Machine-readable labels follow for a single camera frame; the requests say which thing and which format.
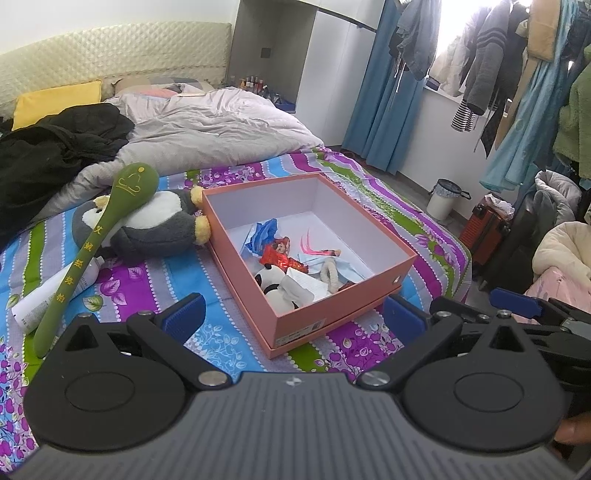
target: yellow pillow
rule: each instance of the yellow pillow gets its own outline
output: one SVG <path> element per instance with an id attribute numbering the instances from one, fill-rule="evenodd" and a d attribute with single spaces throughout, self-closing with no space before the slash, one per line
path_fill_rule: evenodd
<path id="1" fill-rule="evenodd" d="M 100 102 L 102 82 L 81 83 L 23 93 L 17 98 L 14 109 L 13 130 L 28 127 L 47 115 L 55 115 L 74 105 L 90 105 Z"/>

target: floral bedsheet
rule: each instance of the floral bedsheet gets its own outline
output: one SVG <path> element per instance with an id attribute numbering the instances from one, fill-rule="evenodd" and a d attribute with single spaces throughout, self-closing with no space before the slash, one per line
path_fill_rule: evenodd
<path id="1" fill-rule="evenodd" d="M 320 148 L 261 163 L 193 170 L 161 178 L 160 189 L 189 189 L 194 184 L 208 188 L 310 172 L 323 173 L 417 251 L 414 266 L 402 284 L 407 300 L 427 310 L 431 300 L 442 294 L 465 298 L 472 276 L 465 247 L 344 155 Z M 73 210 L 39 223 L 0 257 L 0 304 L 7 307 L 5 321 L 0 322 L 0 469 L 5 471 L 14 469 L 37 447 L 22 410 L 22 398 L 40 364 L 33 355 L 30 336 L 21 333 L 9 308 L 73 260 L 72 216 Z M 206 249 L 151 259 L 133 268 L 107 261 L 96 284 L 72 300 L 62 328 L 82 311 L 93 312 L 101 322 L 121 321 L 138 310 L 164 310 L 193 291 L 205 297 L 207 316 L 186 346 L 234 379 L 244 371 L 329 371 L 354 378 L 402 348 L 384 326 L 378 309 L 268 360 Z"/>

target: quilted headboard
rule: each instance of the quilted headboard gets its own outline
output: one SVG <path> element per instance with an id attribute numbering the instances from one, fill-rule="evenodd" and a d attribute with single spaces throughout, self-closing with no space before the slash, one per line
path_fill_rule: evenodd
<path id="1" fill-rule="evenodd" d="M 232 26 L 155 22 L 58 35 L 0 55 L 0 116 L 12 116 L 21 93 L 103 80 L 103 97 L 130 75 L 191 77 L 220 84 Z"/>

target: open box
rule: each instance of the open box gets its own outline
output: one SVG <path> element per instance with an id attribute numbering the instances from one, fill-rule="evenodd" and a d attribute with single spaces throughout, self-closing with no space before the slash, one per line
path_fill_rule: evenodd
<path id="1" fill-rule="evenodd" d="M 203 192 L 210 247 L 222 276 L 269 358 L 303 345 L 380 305 L 400 288 L 416 252 L 318 173 L 228 185 Z M 290 256 L 309 228 L 322 248 L 342 250 L 366 280 L 277 316 L 241 256 L 252 226 L 277 218 Z"/>

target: bottle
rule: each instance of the bottle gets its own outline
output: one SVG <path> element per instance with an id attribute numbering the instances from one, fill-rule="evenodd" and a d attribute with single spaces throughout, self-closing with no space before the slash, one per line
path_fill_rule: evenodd
<path id="1" fill-rule="evenodd" d="M 104 263 L 105 261 L 102 257 L 90 260 L 90 264 L 84 271 L 72 298 L 80 295 L 96 281 L 99 276 L 99 270 Z M 12 307 L 14 320 L 25 334 L 31 333 L 39 326 L 43 315 L 51 303 L 51 299 L 56 294 L 57 289 L 71 266 L 72 264 L 62 268 L 58 273 L 45 280 L 39 287 Z"/>

